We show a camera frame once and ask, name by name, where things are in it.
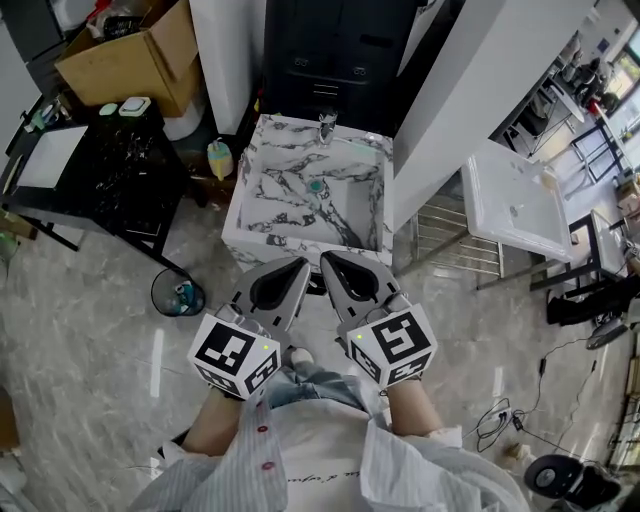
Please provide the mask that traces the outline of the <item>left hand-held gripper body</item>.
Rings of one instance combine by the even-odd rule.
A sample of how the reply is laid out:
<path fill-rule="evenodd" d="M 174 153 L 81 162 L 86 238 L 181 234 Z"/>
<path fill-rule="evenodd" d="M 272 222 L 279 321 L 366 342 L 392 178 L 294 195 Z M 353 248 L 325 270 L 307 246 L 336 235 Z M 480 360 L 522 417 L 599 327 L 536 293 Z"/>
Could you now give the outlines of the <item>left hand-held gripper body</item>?
<path fill-rule="evenodd" d="M 281 368 L 293 319 L 290 304 L 265 310 L 249 303 L 226 303 L 204 316 L 188 359 L 208 384 L 247 400 Z"/>

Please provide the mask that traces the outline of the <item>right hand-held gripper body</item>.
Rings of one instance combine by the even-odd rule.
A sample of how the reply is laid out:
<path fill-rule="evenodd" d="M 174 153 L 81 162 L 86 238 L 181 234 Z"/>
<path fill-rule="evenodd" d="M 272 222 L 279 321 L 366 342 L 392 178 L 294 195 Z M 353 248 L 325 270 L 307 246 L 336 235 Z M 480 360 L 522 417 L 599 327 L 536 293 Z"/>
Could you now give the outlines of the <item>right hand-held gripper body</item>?
<path fill-rule="evenodd" d="M 380 388 L 421 377 L 438 348 L 424 309 L 402 292 L 338 334 L 346 356 Z"/>

